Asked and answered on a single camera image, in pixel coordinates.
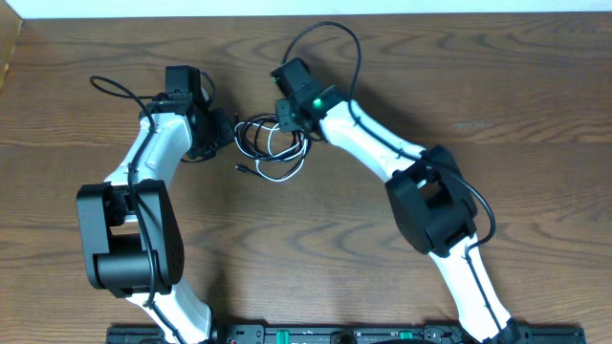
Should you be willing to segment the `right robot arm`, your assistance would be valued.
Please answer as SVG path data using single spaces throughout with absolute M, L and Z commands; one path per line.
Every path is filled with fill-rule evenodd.
M 484 267 L 474 219 L 487 204 L 442 146 L 403 140 L 348 95 L 325 88 L 296 57 L 271 73 L 283 99 L 283 130 L 315 133 L 370 169 L 384 184 L 395 223 L 407 242 L 441 272 L 464 331 L 479 343 L 515 343 L 517 326 Z

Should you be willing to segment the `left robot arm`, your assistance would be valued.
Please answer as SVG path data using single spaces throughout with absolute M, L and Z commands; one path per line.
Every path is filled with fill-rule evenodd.
M 168 66 L 165 88 L 137 96 L 116 81 L 108 94 L 135 100 L 140 131 L 120 165 L 85 184 L 76 207 L 86 275 L 97 290 L 142 309 L 151 326 L 113 325 L 109 343 L 222 343 L 226 336 L 184 278 L 183 238 L 168 188 L 180 163 L 204 162 L 231 144 L 231 120 L 212 108 L 197 68 Z

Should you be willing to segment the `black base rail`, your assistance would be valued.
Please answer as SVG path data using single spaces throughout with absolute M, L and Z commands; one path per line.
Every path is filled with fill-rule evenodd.
M 425 325 L 421 327 L 272 327 L 263 325 L 227 325 L 214 329 L 208 343 L 224 344 L 335 344 L 335 343 L 474 343 L 459 326 Z M 519 324 L 511 330 L 509 343 L 585 344 L 581 328 L 531 327 Z

